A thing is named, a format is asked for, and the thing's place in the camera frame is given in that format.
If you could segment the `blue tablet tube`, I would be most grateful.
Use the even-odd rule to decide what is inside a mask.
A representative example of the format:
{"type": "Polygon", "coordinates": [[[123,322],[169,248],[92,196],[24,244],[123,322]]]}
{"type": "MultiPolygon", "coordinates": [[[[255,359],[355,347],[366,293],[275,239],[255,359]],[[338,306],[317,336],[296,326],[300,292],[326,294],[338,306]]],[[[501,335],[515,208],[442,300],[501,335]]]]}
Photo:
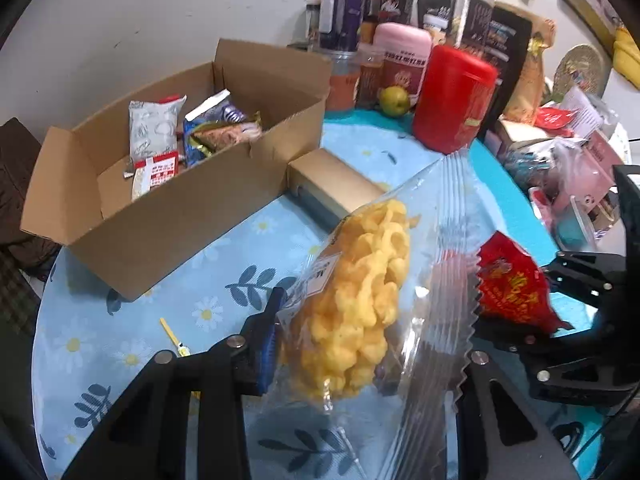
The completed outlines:
{"type": "Polygon", "coordinates": [[[201,152],[194,146],[192,138],[192,130],[194,125],[186,119],[183,121],[183,149],[186,158],[186,166],[191,167],[201,160],[201,152]]]}

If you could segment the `green yellow fruit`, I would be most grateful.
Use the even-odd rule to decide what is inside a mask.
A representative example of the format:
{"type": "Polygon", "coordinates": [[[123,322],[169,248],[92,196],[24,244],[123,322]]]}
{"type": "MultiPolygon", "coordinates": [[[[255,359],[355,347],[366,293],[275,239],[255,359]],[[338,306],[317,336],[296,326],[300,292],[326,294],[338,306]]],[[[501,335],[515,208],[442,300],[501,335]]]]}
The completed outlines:
{"type": "Polygon", "coordinates": [[[401,117],[411,108],[409,93],[401,86],[384,88],[378,95],[378,106],[388,117],[401,117]]]}

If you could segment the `red cylindrical canister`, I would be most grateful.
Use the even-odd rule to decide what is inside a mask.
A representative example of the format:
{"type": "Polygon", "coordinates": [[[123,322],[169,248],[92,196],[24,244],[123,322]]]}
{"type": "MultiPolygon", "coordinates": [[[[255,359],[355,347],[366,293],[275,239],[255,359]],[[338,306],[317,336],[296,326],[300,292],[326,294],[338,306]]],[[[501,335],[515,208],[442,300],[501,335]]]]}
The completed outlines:
{"type": "Polygon", "coordinates": [[[480,131],[498,70],[476,55],[440,44],[427,63],[412,133],[429,150],[451,154],[480,131]]]}

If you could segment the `pink lidded canister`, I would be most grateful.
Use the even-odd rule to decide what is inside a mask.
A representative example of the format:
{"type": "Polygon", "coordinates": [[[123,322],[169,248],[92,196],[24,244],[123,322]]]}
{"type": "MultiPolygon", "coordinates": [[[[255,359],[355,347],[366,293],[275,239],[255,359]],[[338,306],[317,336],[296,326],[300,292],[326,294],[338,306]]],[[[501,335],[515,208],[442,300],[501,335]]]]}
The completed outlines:
{"type": "Polygon", "coordinates": [[[424,29],[398,23],[379,24],[373,44],[384,51],[381,87],[402,87],[412,105],[420,96],[433,39],[424,29]]]}

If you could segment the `purple white Gozki snack bag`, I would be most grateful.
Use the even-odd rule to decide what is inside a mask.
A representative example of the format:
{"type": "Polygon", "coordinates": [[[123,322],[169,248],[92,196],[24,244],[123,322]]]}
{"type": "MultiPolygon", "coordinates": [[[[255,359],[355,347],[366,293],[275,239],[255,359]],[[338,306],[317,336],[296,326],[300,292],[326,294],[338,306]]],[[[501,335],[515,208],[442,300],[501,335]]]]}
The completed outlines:
{"type": "Polygon", "coordinates": [[[221,90],[210,96],[183,119],[183,132],[189,133],[196,127],[209,122],[242,122],[247,116],[237,108],[231,99],[228,89],[221,90]]]}

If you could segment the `black standup pouch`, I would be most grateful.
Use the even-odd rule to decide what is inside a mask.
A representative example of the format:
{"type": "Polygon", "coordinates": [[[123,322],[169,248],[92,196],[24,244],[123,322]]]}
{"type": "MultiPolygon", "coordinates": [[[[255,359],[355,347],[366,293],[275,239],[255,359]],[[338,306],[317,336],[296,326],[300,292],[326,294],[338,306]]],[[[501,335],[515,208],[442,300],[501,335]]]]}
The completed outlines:
{"type": "Polygon", "coordinates": [[[511,99],[526,60],[532,26],[527,18],[495,4],[483,58],[495,66],[498,77],[488,110],[480,125],[478,136],[481,139],[484,139],[489,129],[494,128],[511,99]]]}

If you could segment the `green brown cereal snack bag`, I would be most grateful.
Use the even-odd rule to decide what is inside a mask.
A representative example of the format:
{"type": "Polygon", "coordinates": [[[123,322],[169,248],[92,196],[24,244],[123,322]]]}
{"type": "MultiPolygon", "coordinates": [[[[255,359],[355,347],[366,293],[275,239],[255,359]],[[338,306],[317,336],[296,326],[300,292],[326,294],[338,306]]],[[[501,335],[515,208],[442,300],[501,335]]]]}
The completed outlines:
{"type": "Polygon", "coordinates": [[[209,158],[230,146],[254,142],[262,136],[259,113],[242,122],[209,122],[192,130],[193,143],[204,158],[209,158]]]}

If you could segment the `dark blue label jar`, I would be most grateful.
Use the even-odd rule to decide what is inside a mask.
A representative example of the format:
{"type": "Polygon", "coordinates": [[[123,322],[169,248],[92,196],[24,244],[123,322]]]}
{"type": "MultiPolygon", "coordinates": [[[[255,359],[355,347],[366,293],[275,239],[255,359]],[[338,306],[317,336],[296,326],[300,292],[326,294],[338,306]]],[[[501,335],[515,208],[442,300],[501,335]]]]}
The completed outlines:
{"type": "Polygon", "coordinates": [[[360,38],[364,0],[321,0],[319,47],[356,51],[360,38]]]}

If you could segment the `gold rectangular box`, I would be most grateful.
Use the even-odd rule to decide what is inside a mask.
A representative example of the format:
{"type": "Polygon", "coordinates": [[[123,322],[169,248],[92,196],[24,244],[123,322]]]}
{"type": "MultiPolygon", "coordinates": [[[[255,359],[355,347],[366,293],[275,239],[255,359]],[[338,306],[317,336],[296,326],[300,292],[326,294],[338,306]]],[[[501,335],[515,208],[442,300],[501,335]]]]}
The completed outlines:
{"type": "Polygon", "coordinates": [[[324,148],[288,164],[288,192],[327,231],[384,194],[382,188],[324,148]]]}

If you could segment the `red gold snack packet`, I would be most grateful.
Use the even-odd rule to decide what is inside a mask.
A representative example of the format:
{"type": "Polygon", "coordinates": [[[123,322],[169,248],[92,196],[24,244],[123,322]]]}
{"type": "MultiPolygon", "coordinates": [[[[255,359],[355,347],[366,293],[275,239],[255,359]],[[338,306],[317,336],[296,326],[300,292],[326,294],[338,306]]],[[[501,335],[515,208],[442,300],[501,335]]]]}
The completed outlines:
{"type": "Polygon", "coordinates": [[[480,248],[480,314],[551,335],[574,326],[551,307],[544,272],[518,243],[496,231],[480,248]]]}

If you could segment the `small red snack packet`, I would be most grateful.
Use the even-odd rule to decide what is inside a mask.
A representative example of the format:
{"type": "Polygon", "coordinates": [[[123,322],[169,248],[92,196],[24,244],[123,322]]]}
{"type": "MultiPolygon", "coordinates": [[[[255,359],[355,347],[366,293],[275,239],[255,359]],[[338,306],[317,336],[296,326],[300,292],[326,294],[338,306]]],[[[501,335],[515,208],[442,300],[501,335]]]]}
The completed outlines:
{"type": "Polygon", "coordinates": [[[158,104],[168,104],[168,103],[172,103],[175,101],[179,101],[182,99],[182,96],[179,96],[178,94],[174,94],[173,96],[166,96],[166,98],[160,99],[157,101],[158,104]]]}

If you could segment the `red white spicy strip packet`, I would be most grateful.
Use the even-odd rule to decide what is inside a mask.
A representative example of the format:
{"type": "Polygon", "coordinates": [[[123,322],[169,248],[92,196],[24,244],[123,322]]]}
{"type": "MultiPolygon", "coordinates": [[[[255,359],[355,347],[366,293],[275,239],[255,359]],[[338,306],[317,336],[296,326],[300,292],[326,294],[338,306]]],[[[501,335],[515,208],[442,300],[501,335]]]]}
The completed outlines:
{"type": "Polygon", "coordinates": [[[129,157],[128,166],[124,171],[124,178],[131,179],[131,199],[137,200],[153,188],[171,180],[178,174],[179,153],[168,153],[134,160],[129,157]]]}

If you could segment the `clear bag yellow puffs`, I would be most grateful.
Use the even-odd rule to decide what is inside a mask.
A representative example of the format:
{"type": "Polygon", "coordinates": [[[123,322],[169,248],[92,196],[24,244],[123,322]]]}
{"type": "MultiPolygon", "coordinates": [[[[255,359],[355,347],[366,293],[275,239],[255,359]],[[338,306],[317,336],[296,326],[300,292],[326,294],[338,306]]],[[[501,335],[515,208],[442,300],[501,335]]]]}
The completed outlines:
{"type": "Polygon", "coordinates": [[[276,376],[247,426],[256,479],[439,479],[474,322],[469,157],[352,210],[277,316],[276,376]]]}

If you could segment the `yellow stick lollipop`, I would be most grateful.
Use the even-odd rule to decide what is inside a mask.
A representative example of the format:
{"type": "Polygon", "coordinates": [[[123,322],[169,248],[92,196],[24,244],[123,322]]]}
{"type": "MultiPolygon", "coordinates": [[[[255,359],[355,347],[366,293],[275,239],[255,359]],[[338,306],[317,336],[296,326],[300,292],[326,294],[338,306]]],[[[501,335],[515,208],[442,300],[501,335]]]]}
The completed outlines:
{"type": "Polygon", "coordinates": [[[182,341],[176,336],[176,334],[170,328],[170,326],[168,325],[168,323],[164,318],[160,318],[160,326],[163,327],[165,334],[170,339],[171,343],[174,345],[178,353],[178,356],[181,356],[182,358],[185,358],[186,356],[190,356],[191,354],[190,349],[185,344],[183,344],[182,341]]]}

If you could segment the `white bread print snack bag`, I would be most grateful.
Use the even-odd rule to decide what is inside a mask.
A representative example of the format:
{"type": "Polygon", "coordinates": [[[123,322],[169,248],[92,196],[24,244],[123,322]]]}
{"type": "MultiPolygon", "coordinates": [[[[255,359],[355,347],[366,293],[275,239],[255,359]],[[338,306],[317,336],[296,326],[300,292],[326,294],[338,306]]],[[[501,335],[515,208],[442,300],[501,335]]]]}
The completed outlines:
{"type": "Polygon", "coordinates": [[[129,102],[129,155],[133,162],[177,149],[178,117],[185,102],[186,96],[166,102],[129,102]]]}

